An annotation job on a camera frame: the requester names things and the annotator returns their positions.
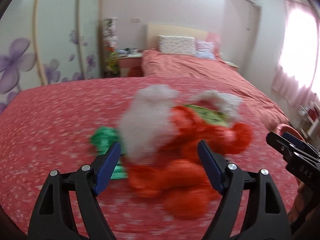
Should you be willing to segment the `dark green plastic bag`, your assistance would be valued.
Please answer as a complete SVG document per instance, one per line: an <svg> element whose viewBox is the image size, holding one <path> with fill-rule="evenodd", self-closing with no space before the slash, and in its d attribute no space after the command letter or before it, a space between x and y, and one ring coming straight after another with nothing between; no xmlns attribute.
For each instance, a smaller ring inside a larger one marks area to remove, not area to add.
<svg viewBox="0 0 320 240"><path fill-rule="evenodd" d="M113 127L99 127L90 137L90 143L95 147L97 155L105 154L114 142L120 142L120 135ZM111 180L126 179L127 173L120 159L111 176Z"/></svg>

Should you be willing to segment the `white bubble wrap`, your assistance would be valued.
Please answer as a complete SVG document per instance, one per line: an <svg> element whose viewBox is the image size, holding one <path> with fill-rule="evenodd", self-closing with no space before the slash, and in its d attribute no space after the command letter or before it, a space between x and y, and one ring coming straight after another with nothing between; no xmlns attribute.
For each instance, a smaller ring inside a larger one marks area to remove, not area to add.
<svg viewBox="0 0 320 240"><path fill-rule="evenodd" d="M135 94L118 125L124 153L130 161L152 163L156 152L178 136L178 129L170 119L179 95L167 85L150 85ZM229 127L240 119L239 107L243 100L236 95L205 90L186 100L188 105L201 102L223 114L224 126Z"/></svg>

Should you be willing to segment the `orange plastic laundry basket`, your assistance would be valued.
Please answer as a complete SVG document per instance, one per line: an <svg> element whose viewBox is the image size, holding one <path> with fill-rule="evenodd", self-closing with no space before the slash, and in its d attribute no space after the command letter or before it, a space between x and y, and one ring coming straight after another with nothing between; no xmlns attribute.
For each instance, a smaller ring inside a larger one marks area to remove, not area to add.
<svg viewBox="0 0 320 240"><path fill-rule="evenodd" d="M287 124L279 124L274 129L274 132L296 146L305 142L304 138L294 128Z"/></svg>

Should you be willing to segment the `salmon bed duvet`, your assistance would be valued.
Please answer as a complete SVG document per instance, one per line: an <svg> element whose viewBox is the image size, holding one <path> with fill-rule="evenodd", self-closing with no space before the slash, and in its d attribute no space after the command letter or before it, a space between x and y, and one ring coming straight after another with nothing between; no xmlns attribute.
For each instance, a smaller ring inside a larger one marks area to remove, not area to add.
<svg viewBox="0 0 320 240"><path fill-rule="evenodd" d="M242 97L249 110L268 130L289 123L285 113L274 101L222 61L163 54L152 49L143 51L142 71L145 76L182 76L216 81Z"/></svg>

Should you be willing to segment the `pink window curtain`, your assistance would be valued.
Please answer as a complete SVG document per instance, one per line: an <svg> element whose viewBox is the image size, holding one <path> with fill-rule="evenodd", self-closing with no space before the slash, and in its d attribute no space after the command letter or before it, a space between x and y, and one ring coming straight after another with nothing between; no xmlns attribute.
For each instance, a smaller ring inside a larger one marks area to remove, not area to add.
<svg viewBox="0 0 320 240"><path fill-rule="evenodd" d="M319 17L298 0L284 0L284 6L284 39L272 89L297 108L319 100Z"/></svg>

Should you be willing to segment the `orange plastic bag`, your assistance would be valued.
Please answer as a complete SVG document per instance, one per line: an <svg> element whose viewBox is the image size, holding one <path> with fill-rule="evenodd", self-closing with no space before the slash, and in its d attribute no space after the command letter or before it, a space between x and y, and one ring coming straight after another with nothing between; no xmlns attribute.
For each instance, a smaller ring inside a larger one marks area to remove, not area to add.
<svg viewBox="0 0 320 240"><path fill-rule="evenodd" d="M209 124L193 106L175 106L171 113L178 136L156 152L153 164L126 161L128 182L140 198L158 200L173 217L193 220L202 217L210 201L218 197L201 166L199 141L205 140L221 155L240 154L252 141L252 129L240 122L231 128Z"/></svg>

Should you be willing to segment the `light green plastic bag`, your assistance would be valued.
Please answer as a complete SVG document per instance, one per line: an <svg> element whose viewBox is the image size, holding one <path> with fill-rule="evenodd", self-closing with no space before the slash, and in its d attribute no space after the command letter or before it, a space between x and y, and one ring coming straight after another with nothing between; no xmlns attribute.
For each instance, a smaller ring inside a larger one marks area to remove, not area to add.
<svg viewBox="0 0 320 240"><path fill-rule="evenodd" d="M197 105L185 105L185 107L188 107L192 109L194 112L196 112L201 117L201 119L207 124L219 125L224 127L229 126L228 116L219 111Z"/></svg>

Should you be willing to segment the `right nightstand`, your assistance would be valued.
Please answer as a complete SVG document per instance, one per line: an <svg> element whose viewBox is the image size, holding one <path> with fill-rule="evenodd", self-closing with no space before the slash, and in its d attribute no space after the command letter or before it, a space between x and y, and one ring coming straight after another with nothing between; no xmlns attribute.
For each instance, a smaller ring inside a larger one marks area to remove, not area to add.
<svg viewBox="0 0 320 240"><path fill-rule="evenodd" d="M227 64L229 67L231 67L232 69L234 69L236 72L239 71L239 66L237 66L236 64L229 62L229 61L225 61L225 64Z"/></svg>

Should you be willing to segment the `pink striped pillow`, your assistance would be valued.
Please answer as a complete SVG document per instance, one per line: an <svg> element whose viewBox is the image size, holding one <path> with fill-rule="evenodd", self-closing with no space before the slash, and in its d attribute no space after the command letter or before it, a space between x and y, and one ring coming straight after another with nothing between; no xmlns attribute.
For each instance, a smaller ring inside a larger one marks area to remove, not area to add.
<svg viewBox="0 0 320 240"><path fill-rule="evenodd" d="M196 40L196 57L201 59L216 60L215 43Z"/></svg>

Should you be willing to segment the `hanging plush toys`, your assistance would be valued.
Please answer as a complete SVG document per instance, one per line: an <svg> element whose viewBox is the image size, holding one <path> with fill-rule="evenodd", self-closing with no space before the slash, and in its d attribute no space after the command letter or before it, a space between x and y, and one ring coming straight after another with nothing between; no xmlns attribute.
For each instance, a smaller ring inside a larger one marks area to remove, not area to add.
<svg viewBox="0 0 320 240"><path fill-rule="evenodd" d="M118 36L116 31L116 17L103 20L103 48L104 48L104 76L118 77Z"/></svg>

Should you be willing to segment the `floral white pillow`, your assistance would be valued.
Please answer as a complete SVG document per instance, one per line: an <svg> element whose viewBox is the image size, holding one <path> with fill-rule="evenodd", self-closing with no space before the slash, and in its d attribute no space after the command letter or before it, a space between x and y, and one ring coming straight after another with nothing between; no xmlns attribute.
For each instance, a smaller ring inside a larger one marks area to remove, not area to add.
<svg viewBox="0 0 320 240"><path fill-rule="evenodd" d="M196 39L186 36L159 35L158 48L163 54L196 55Z"/></svg>

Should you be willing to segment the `pink left nightstand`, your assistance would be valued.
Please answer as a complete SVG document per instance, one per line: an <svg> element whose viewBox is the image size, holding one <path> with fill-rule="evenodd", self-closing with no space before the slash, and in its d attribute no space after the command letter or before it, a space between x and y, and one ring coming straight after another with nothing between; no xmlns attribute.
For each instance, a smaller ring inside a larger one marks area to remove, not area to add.
<svg viewBox="0 0 320 240"><path fill-rule="evenodd" d="M142 77L142 53L119 57L120 77Z"/></svg>

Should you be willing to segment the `floral sliding wardrobe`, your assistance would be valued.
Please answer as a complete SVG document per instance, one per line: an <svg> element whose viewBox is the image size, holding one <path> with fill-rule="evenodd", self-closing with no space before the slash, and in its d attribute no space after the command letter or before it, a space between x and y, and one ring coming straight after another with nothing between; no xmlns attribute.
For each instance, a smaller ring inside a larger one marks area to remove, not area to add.
<svg viewBox="0 0 320 240"><path fill-rule="evenodd" d="M23 90L101 77L102 0L1 0L1 109Z"/></svg>

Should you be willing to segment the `beige wooden headboard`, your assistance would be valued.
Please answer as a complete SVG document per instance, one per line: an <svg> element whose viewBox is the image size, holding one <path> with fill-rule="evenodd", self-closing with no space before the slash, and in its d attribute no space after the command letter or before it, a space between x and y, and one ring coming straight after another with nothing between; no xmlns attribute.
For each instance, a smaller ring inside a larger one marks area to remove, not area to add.
<svg viewBox="0 0 320 240"><path fill-rule="evenodd" d="M158 47L158 36L187 36L197 40L213 42L215 44L214 53L220 54L220 35L209 31L195 29L190 27L182 27L169 24L153 24L146 25L146 49Z"/></svg>

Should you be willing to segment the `wall power outlet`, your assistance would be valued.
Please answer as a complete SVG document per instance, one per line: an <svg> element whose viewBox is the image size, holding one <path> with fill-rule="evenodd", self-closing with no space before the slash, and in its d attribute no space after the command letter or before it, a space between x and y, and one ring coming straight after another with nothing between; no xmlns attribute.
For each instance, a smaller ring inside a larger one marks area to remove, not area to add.
<svg viewBox="0 0 320 240"><path fill-rule="evenodd" d="M139 23L139 22L141 22L140 18L132 18L131 19L131 23Z"/></svg>

